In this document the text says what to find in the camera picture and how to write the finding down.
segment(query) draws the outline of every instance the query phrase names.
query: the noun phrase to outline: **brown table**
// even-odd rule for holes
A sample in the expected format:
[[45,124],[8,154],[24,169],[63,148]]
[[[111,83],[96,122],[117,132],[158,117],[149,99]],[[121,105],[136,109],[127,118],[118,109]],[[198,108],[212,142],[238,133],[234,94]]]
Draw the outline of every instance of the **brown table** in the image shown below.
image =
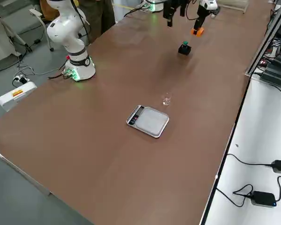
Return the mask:
[[[222,9],[201,38],[178,13],[120,21],[89,48],[94,78],[48,81],[0,119],[0,153],[96,225],[199,224],[270,7]],[[138,104],[169,115],[159,139],[125,124]]]

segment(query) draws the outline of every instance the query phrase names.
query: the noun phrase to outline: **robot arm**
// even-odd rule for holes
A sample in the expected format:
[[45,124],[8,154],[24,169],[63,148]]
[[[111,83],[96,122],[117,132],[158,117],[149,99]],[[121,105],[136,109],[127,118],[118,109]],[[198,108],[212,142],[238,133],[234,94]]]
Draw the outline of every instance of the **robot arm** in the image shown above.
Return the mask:
[[192,29],[192,34],[201,35],[204,29],[202,24],[205,21],[205,18],[210,14],[218,15],[220,12],[220,7],[217,5],[216,0],[201,0],[198,7],[198,18],[196,19],[195,25]]
[[[169,27],[173,26],[173,16],[177,8],[180,6],[180,16],[185,16],[188,4],[190,4],[190,0],[168,0],[164,3],[163,17],[168,20]],[[200,32],[207,16],[210,14],[217,15],[219,12],[220,7],[217,5],[216,0],[200,0],[197,11],[199,17],[196,19],[192,34],[197,35]]]
[[91,78],[96,72],[94,64],[84,42],[77,37],[77,33],[83,28],[82,20],[86,22],[84,13],[75,9],[73,0],[47,2],[59,11],[59,17],[47,28],[48,36],[53,42],[62,44],[69,54],[63,73],[70,75],[75,81]]

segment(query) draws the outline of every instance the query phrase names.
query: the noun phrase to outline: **digital scale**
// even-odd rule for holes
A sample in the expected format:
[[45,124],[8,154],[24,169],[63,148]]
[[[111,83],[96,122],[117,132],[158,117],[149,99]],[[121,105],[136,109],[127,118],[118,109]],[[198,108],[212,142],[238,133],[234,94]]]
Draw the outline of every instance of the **digital scale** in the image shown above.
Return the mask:
[[169,122],[169,116],[151,107],[138,105],[126,123],[154,138],[160,137]]

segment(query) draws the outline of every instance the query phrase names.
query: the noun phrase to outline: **white table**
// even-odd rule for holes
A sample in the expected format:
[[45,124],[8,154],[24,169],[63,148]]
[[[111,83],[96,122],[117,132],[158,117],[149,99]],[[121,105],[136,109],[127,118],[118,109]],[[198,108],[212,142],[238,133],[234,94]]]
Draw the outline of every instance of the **white table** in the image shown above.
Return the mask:
[[[251,81],[228,153],[247,163],[281,160],[281,93],[276,88]],[[269,167],[244,165],[227,156],[217,187],[237,204],[241,204],[243,198],[232,192],[249,183],[254,190],[271,192],[277,199],[279,175]],[[275,208],[265,208],[254,206],[247,199],[244,206],[238,208],[218,191],[206,221],[206,225],[273,224],[281,225],[281,200]]]

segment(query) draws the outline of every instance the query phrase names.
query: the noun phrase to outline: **person's leg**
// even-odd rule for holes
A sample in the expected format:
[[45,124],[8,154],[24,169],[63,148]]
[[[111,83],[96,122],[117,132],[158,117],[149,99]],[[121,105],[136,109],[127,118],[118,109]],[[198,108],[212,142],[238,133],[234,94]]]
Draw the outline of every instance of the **person's leg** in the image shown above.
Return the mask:
[[104,3],[102,13],[101,33],[103,34],[110,27],[116,24],[111,0],[100,0]]
[[93,43],[102,33],[102,13],[103,7],[101,1],[96,0],[79,0],[79,8],[84,12],[86,20],[90,27],[85,24],[89,33],[89,39]]

